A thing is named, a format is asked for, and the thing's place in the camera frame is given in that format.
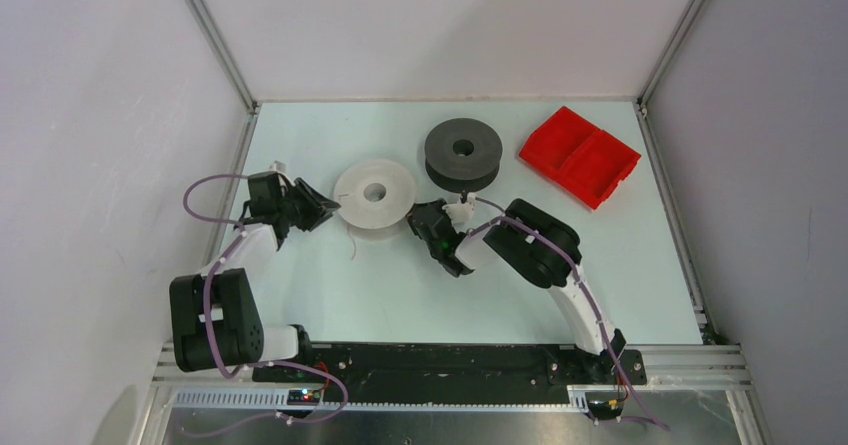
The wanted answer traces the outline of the white translucent spool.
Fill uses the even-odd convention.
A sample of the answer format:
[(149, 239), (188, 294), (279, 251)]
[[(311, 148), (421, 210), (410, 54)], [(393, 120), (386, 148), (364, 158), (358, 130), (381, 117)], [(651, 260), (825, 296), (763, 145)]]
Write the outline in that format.
[(416, 180), (403, 165), (368, 159), (345, 170), (335, 183), (333, 200), (354, 237), (380, 240), (402, 231), (415, 203)]

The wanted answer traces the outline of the dark grey spool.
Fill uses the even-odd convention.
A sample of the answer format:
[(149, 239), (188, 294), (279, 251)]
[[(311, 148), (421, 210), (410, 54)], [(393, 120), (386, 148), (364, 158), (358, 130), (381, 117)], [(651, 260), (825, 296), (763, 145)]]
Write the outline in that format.
[(478, 192), (496, 179), (503, 143), (488, 124), (473, 118), (453, 118), (436, 125), (424, 141), (425, 170), (443, 190)]

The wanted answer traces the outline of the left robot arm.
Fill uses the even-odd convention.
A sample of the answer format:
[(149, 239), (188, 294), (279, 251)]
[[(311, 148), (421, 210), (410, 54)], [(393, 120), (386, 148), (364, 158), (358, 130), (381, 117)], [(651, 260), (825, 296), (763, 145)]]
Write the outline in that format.
[(304, 381), (316, 368), (315, 353), (304, 347), (300, 325), (263, 325), (254, 290), (289, 232), (311, 232), (341, 206), (304, 180), (279, 171), (245, 178), (248, 198), (240, 217), (229, 220), (235, 236), (199, 272), (169, 285), (173, 353), (183, 372), (218, 370), (232, 378), (262, 361), (277, 360), (292, 381)]

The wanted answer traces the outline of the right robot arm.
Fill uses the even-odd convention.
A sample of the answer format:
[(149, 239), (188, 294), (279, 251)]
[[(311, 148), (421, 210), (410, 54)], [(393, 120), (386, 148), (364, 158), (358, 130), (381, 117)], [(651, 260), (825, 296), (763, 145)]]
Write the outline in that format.
[(587, 283), (581, 239), (571, 226), (523, 199), (502, 207), (471, 192), (452, 203), (416, 203), (406, 222), (455, 278), (499, 259), (547, 291), (571, 327), (585, 376), (606, 383), (620, 372), (626, 339)]

